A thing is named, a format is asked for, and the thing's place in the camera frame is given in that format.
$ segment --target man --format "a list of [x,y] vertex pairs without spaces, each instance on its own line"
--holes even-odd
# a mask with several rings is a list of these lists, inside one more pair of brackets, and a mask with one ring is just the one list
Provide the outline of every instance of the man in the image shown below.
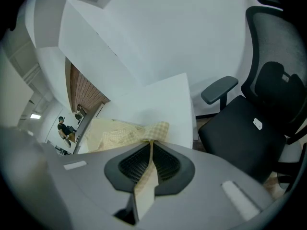
[[68,138],[70,141],[72,141],[73,143],[75,142],[75,134],[72,133],[64,123],[64,118],[62,116],[59,117],[59,124],[58,124],[58,130],[60,132],[60,134],[62,136],[64,136],[65,138]]

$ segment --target wooden wall panel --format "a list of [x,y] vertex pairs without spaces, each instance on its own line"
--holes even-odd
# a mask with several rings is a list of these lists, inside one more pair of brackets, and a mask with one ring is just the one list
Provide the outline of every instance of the wooden wall panel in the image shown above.
[[71,103],[74,112],[80,104],[89,111],[98,103],[108,103],[110,100],[71,64]]

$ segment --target gray desk surface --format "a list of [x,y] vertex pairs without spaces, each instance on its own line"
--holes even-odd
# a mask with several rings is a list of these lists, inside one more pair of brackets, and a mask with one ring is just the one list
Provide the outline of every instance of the gray desk surface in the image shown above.
[[78,127],[77,132],[76,132],[76,148],[73,151],[73,154],[78,154],[82,137],[85,134],[87,127],[91,123],[93,117],[95,116],[100,106],[101,106],[101,103],[98,103],[97,105],[95,105],[90,111],[87,112],[86,116],[80,123],[80,126]]

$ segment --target floor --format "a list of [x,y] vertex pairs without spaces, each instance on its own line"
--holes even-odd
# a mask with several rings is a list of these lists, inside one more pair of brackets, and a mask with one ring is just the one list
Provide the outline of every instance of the floor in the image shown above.
[[[200,127],[209,122],[210,119],[211,118],[197,119],[197,130],[199,130]],[[193,149],[197,151],[206,152],[200,139],[198,139],[197,141],[193,141]],[[279,186],[277,180],[277,174],[275,172],[271,173],[270,177],[266,180],[263,186],[272,195],[273,199],[275,200],[281,197],[285,192],[285,190]]]

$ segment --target chair seat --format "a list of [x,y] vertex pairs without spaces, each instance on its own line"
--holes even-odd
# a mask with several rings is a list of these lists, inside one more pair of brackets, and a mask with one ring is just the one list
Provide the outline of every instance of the chair seat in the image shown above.
[[[262,122],[261,130],[253,124],[254,118]],[[269,177],[286,141],[241,95],[202,126],[199,136],[208,153],[227,160],[260,183]]]

